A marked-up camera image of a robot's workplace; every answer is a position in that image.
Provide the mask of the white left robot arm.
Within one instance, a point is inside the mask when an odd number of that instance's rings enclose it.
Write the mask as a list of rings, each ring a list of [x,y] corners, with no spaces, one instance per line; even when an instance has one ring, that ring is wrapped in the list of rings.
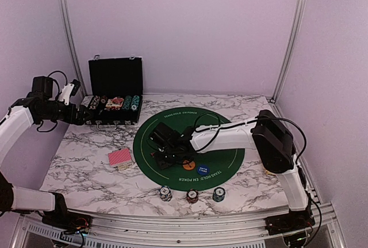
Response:
[[[84,105],[66,105],[41,97],[20,98],[1,120],[1,161],[20,136],[33,124],[43,121],[62,121],[68,124],[83,125],[93,118],[93,112]],[[49,217],[61,228],[72,224],[71,212],[57,205],[57,195],[15,186],[1,175],[1,211],[47,211]]]

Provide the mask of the orange dealer button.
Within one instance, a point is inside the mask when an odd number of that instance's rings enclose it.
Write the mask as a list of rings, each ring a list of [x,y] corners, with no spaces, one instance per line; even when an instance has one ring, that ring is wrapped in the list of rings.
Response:
[[[185,170],[194,170],[196,168],[194,161],[183,161],[182,166]]]

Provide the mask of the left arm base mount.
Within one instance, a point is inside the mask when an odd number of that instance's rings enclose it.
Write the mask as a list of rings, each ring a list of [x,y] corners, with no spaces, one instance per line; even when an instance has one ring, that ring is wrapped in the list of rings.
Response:
[[[92,217],[75,212],[58,213],[55,211],[44,212],[42,223],[63,229],[67,233],[79,231],[88,231],[91,225]]]

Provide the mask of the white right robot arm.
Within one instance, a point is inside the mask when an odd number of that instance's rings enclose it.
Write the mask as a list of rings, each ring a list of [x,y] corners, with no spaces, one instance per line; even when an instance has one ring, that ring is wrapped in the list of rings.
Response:
[[[293,134],[285,127],[286,123],[294,124],[269,110],[261,110],[248,120],[211,125],[194,123],[183,132],[160,122],[149,139],[156,144],[154,156],[166,163],[182,163],[211,151],[256,149],[263,167],[277,176],[285,192],[291,211],[285,216],[285,225],[296,230],[307,220],[305,210],[311,197],[298,162],[302,154],[296,151]]]

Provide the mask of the red black chip stack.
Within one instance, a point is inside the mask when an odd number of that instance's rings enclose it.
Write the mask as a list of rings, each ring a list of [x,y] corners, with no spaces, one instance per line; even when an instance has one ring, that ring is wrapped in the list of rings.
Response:
[[[198,201],[198,191],[195,189],[190,189],[187,191],[186,193],[186,200],[190,203],[190,204],[194,204]]]

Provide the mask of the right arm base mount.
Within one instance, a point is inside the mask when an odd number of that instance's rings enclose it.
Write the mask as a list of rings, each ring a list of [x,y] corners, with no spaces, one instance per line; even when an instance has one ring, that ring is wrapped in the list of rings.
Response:
[[[265,218],[266,230],[269,235],[284,234],[302,230],[316,224],[315,219],[300,213],[286,213]]]

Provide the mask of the white blue chip stack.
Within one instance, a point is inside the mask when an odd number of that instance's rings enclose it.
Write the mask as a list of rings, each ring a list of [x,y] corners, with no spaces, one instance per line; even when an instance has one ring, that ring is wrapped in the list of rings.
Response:
[[[172,193],[169,186],[161,186],[159,189],[159,197],[162,201],[170,201],[172,199]]]

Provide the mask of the teal chip stack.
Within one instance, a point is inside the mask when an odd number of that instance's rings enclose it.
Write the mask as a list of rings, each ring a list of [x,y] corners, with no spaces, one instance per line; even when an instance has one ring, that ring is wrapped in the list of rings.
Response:
[[[225,198],[225,189],[222,187],[217,187],[214,189],[213,191],[213,195],[212,195],[212,199],[219,203],[221,201],[223,201]]]

